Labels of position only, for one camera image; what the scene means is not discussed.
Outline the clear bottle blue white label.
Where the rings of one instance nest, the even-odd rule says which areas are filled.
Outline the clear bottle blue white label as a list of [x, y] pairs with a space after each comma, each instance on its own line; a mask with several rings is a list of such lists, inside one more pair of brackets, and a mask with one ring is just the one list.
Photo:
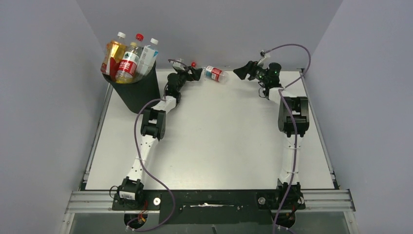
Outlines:
[[140, 60], [135, 70], [136, 81], [141, 80], [153, 68], [156, 62], [157, 55], [159, 53], [158, 43], [159, 41], [157, 39], [152, 38], [150, 40], [150, 43], [143, 47]]

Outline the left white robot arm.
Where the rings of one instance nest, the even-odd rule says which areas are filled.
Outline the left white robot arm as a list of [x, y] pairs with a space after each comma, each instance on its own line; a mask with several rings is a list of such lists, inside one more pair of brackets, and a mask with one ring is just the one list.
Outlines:
[[174, 70], [174, 73], [167, 76], [164, 95], [150, 100], [136, 116], [134, 130], [136, 130], [139, 118], [142, 118], [140, 135], [138, 136], [137, 132], [134, 132], [137, 156], [121, 185], [116, 187], [113, 206], [126, 206], [129, 209], [143, 208], [146, 204], [144, 175], [149, 176], [166, 190], [169, 190], [165, 183], [148, 171], [147, 165], [154, 154], [156, 146], [165, 136], [167, 114], [181, 102], [181, 89], [188, 81], [199, 81], [203, 72], [202, 68], [192, 66], [185, 69], [175, 68]]

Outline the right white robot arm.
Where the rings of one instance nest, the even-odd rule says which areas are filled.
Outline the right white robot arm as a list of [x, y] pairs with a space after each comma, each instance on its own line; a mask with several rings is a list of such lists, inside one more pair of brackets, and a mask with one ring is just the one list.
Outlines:
[[280, 82], [281, 69], [281, 65], [275, 62], [263, 68], [257, 61], [249, 61], [233, 72], [241, 80], [258, 80], [264, 98], [279, 106], [278, 129], [283, 135], [282, 165], [274, 201], [269, 200], [268, 204], [295, 211], [304, 207], [298, 162], [301, 142], [310, 125], [309, 105], [307, 97], [285, 90]]

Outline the clear bottle red blue label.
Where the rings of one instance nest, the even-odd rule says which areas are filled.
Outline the clear bottle red blue label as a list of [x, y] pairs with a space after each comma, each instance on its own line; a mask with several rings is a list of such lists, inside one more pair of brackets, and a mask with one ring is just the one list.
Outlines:
[[192, 62], [191, 66], [192, 68], [195, 68], [198, 70], [201, 69], [201, 74], [210, 80], [213, 80], [221, 84], [225, 84], [228, 81], [228, 78], [229, 78], [228, 72], [223, 71], [217, 67], [210, 66], [210, 65], [206, 67], [198, 67], [196, 62]]

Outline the gold red tea bottle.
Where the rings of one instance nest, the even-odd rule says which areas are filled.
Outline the gold red tea bottle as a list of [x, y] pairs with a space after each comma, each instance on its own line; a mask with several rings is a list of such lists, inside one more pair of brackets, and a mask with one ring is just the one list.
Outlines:
[[115, 81], [119, 64], [127, 48], [125, 37], [126, 34], [118, 32], [117, 37], [112, 39], [106, 45], [105, 57], [102, 61], [100, 71], [101, 73], [110, 76], [113, 81]]

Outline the black plastic waste bin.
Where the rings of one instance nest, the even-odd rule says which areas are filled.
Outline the black plastic waste bin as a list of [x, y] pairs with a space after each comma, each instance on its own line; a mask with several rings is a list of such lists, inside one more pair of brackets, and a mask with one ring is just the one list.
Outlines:
[[146, 76], [134, 83], [120, 84], [112, 81], [109, 75], [104, 73], [102, 75], [133, 113], [138, 114], [149, 101], [161, 97], [156, 75], [156, 63]]

